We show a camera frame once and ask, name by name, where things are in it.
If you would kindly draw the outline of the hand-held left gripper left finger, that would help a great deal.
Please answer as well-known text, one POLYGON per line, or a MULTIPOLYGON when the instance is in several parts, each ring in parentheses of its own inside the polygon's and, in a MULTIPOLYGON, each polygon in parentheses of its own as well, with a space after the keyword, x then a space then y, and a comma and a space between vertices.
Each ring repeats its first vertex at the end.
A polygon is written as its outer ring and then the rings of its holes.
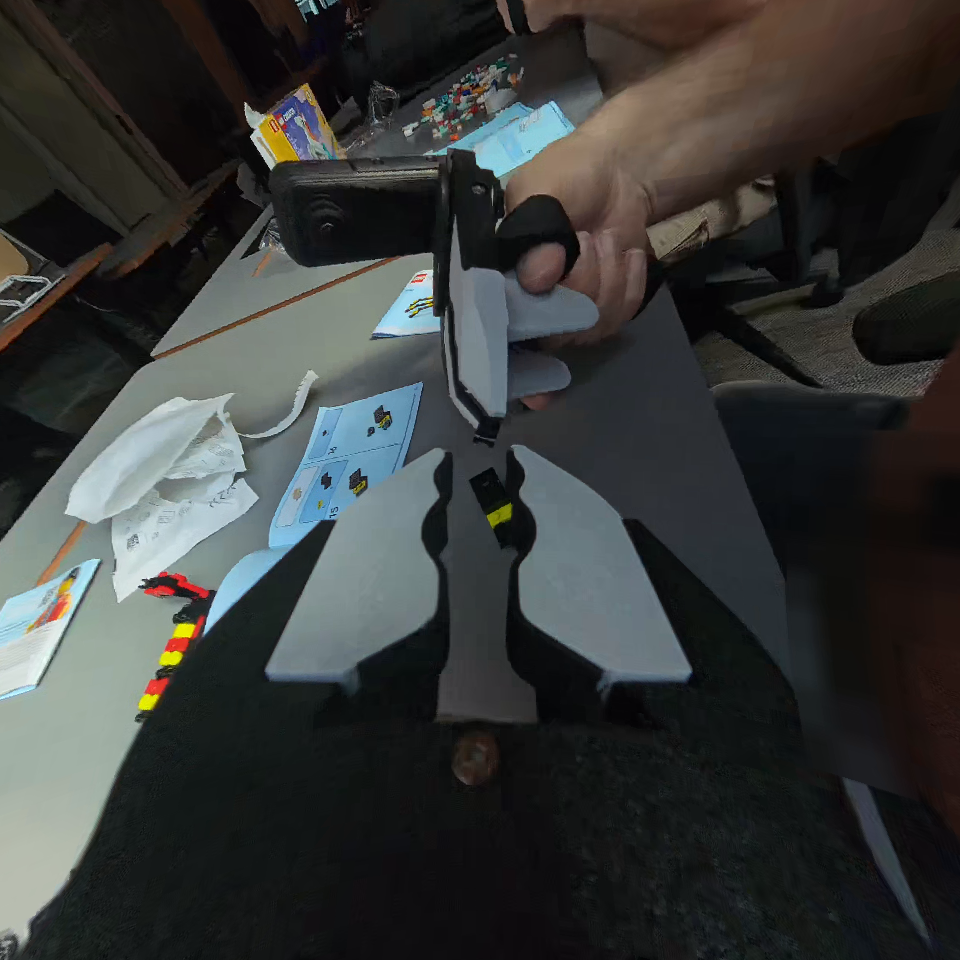
POLYGON ((435 684, 450 655, 453 458, 434 448, 333 523, 266 666, 347 694, 435 684))

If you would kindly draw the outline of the yellow toy box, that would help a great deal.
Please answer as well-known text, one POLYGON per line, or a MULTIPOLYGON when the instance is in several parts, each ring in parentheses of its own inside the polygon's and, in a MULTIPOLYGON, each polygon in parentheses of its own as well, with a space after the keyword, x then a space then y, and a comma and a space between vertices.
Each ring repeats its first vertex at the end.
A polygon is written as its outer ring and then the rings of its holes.
POLYGON ((245 103, 244 114, 250 140, 270 171, 285 162, 347 159, 308 83, 265 112, 245 103))

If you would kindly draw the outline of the black mesh office chair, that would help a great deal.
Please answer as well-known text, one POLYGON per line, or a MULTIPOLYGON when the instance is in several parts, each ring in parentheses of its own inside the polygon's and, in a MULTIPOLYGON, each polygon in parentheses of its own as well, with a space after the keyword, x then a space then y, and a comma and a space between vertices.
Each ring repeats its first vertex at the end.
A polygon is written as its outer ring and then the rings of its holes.
POLYGON ((851 330, 858 353, 875 366, 944 360, 959 342, 958 286, 895 294, 863 311, 851 330))

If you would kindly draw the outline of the pile of loose coloured bricks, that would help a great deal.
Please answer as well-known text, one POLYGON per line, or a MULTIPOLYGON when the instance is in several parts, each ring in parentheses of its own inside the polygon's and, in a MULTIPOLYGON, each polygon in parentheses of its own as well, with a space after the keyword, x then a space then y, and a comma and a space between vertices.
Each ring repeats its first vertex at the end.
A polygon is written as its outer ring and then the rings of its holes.
POLYGON ((519 102, 524 78, 518 54, 506 54, 475 66, 450 88, 423 101, 416 119, 402 126, 402 137, 423 135, 433 141, 458 141, 470 126, 484 125, 519 102))

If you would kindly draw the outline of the plain white paper bag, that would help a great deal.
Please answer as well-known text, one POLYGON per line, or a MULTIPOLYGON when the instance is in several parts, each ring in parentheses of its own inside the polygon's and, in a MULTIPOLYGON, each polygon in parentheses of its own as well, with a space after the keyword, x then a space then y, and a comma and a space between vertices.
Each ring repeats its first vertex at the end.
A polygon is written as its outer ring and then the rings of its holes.
POLYGON ((144 415, 80 474, 70 490, 66 515, 95 524, 135 507, 151 492, 180 502, 211 497, 231 486, 237 474, 186 481, 167 481, 163 475, 211 417, 230 416, 227 405, 233 396, 175 397, 144 415))

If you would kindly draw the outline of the small printed white paper bag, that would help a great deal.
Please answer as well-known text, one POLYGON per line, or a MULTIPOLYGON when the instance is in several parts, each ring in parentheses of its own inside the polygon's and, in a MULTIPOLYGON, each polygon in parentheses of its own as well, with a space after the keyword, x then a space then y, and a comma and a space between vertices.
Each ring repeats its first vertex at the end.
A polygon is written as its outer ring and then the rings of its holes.
POLYGON ((244 474, 242 440, 226 413, 214 414, 167 468, 167 481, 200 480, 215 474, 244 474))

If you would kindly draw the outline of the open blue instruction booklet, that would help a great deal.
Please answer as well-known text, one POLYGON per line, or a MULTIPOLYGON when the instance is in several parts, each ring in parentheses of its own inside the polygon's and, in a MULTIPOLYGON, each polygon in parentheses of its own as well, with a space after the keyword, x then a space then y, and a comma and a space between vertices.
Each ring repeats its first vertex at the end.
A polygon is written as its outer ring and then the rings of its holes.
POLYGON ((211 603, 212 629, 322 522, 403 469, 424 391, 421 382, 337 407, 322 407, 306 451, 270 522, 268 546, 228 572, 211 603))

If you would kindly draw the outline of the person's right hand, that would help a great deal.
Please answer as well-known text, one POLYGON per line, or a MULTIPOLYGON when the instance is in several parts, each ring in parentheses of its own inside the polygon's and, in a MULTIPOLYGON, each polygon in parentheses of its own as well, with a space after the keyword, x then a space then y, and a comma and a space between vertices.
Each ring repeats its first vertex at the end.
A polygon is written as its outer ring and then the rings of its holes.
POLYGON ((546 294, 561 285, 587 296, 598 310, 592 328, 542 340, 546 351, 599 344, 617 335, 642 309, 651 257, 647 227, 653 198, 643 179, 651 158, 646 129, 651 117, 636 92, 625 91, 521 167, 509 182, 510 212, 532 197, 551 196, 563 206, 580 245, 569 272, 562 245, 533 248, 516 266, 520 285, 531 294, 546 294))

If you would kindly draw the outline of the person's right forearm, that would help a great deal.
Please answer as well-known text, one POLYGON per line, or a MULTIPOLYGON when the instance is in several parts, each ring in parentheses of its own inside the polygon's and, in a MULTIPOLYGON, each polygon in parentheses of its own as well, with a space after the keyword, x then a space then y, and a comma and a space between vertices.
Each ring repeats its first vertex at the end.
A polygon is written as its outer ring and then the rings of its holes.
POLYGON ((606 105, 618 160, 672 217, 941 111, 958 37, 953 1, 770 2, 606 105))

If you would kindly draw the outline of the clear plastic bag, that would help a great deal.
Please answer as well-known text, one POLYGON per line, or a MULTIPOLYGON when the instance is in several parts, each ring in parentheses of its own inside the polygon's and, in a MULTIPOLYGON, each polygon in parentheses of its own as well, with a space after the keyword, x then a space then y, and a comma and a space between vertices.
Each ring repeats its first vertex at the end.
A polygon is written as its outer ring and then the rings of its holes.
POLYGON ((400 102, 397 90, 375 80, 366 97, 366 112, 352 116, 341 137, 342 153, 347 158, 360 157, 376 141, 388 134, 400 102))

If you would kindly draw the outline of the grey cabinet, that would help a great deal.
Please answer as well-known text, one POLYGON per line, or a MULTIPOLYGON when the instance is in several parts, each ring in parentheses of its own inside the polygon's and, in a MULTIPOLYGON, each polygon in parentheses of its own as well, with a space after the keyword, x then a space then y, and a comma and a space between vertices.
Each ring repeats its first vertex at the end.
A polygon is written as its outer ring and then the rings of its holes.
POLYGON ((1 4, 1 102, 56 186, 119 234, 190 193, 35 2, 1 4))

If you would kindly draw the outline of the small booklet with red picture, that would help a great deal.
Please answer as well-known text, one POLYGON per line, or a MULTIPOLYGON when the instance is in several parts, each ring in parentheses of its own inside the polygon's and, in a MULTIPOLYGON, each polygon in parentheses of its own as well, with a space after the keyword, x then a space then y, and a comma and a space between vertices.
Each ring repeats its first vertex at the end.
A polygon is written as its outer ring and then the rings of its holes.
POLYGON ((40 685, 101 564, 86 560, 2 606, 2 701, 40 685))

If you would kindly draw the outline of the long red yellow brick assembly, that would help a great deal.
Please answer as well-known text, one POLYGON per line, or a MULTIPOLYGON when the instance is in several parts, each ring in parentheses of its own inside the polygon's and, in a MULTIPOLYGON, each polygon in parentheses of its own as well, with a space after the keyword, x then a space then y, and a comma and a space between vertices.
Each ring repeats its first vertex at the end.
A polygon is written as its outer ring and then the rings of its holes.
POLYGON ((136 724, 143 724, 152 716, 174 675, 203 637, 215 596, 215 590, 209 591, 205 597, 198 596, 173 616, 172 635, 158 658, 157 669, 139 698, 134 718, 136 724))

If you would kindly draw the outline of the wooden side table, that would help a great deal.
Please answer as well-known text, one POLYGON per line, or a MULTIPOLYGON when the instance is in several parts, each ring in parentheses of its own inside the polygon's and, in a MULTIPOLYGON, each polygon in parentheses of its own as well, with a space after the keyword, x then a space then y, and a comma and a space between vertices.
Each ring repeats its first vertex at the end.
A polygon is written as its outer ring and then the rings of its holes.
POLYGON ((52 263, 41 269, 34 286, 41 287, 40 294, 31 294, 25 306, 17 309, 2 304, 1 352, 6 352, 28 330, 58 306, 82 281, 94 274, 114 252, 113 244, 102 244, 74 260, 68 267, 55 268, 52 263), (43 279, 49 283, 40 284, 43 279))

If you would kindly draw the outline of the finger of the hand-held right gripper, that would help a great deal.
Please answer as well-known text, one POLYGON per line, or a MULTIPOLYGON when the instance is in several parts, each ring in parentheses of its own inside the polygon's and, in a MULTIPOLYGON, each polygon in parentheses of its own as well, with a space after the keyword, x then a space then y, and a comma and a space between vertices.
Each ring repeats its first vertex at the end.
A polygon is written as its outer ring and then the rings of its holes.
POLYGON ((487 415, 503 419, 509 364, 506 278, 496 269, 464 267, 458 225, 451 237, 450 300, 462 384, 487 415))
POLYGON ((489 417, 473 395, 467 390, 459 376, 459 355, 455 337, 455 313, 452 299, 446 304, 442 314, 442 360, 450 401, 463 419, 473 430, 481 417, 489 417))

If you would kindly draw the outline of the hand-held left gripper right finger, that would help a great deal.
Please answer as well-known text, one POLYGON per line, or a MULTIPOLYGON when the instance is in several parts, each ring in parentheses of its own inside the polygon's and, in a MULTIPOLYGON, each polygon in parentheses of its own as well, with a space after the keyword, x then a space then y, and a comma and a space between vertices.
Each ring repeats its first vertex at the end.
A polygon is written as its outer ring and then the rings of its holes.
POLYGON ((521 444, 507 455, 506 487, 515 673, 544 694, 687 683, 690 661, 620 513, 521 444))

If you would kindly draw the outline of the black and yellow brick assembly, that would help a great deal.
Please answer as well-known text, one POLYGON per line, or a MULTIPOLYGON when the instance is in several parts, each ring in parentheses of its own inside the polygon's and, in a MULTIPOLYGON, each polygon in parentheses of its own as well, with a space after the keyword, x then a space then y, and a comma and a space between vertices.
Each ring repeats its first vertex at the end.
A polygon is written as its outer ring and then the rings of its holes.
POLYGON ((489 467, 472 476, 469 485, 500 548, 514 547, 514 505, 497 471, 489 467))

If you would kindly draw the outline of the wide blue instruction booklet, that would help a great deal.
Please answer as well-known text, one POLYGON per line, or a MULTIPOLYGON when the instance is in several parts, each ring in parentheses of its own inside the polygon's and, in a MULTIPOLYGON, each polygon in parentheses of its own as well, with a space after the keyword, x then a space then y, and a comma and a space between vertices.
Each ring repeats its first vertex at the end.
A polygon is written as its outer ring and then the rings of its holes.
POLYGON ((468 152, 480 168, 503 179, 574 130, 575 126, 557 102, 547 102, 537 109, 515 103, 462 140, 449 147, 429 150, 427 156, 468 152))

